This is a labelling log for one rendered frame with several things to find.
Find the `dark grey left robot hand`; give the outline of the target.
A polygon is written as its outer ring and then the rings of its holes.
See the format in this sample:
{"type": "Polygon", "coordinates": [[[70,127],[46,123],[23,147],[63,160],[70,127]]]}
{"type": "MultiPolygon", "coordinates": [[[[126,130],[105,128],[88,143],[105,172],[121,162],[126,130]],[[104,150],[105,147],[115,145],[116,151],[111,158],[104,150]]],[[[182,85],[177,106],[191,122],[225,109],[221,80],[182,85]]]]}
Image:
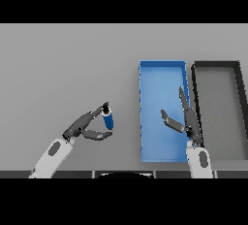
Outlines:
{"type": "Polygon", "coordinates": [[[111,130],[108,130],[108,132],[87,130],[90,122],[99,114],[102,114],[102,106],[97,108],[94,112],[87,112],[83,114],[62,134],[62,137],[66,141],[69,141],[71,138],[77,138],[79,135],[82,135],[85,139],[94,141],[102,141],[103,139],[110,137],[112,135],[111,130]]]}

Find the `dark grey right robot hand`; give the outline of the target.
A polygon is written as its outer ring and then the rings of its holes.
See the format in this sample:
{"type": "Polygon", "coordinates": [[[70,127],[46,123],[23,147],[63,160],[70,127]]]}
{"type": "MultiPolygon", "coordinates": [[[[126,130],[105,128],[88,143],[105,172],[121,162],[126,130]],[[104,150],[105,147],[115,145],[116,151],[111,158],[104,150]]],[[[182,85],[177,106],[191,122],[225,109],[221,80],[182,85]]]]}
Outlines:
{"type": "Polygon", "coordinates": [[[192,144],[196,147],[202,147],[202,134],[199,120],[195,111],[188,105],[186,96],[182,87],[178,88],[179,98],[181,100],[182,110],[184,113],[184,123],[181,124],[168,116],[165,110],[161,110],[162,118],[166,126],[179,133],[185,132],[187,137],[192,140],[192,144]]]}

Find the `blue pipe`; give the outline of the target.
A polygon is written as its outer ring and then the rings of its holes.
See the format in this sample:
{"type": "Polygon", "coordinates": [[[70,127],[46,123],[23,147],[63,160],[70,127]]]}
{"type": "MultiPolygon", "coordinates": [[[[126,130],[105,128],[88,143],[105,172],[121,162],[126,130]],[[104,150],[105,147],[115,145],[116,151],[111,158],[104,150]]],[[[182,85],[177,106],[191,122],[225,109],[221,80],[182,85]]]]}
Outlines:
{"type": "Polygon", "coordinates": [[[109,106],[107,104],[104,104],[102,106],[102,116],[103,116],[103,120],[106,124],[106,127],[109,130],[113,129],[113,118],[112,118],[112,112],[109,108],[109,106]]]}

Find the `dark grey bin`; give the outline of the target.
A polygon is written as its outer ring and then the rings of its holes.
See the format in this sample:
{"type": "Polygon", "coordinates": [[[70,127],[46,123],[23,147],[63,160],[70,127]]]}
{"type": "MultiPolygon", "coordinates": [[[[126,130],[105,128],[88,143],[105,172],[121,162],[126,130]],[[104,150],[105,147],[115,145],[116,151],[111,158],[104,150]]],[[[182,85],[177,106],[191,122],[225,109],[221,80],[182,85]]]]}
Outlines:
{"type": "Polygon", "coordinates": [[[191,67],[204,147],[212,160],[248,160],[248,102],[239,61],[191,67]]]}

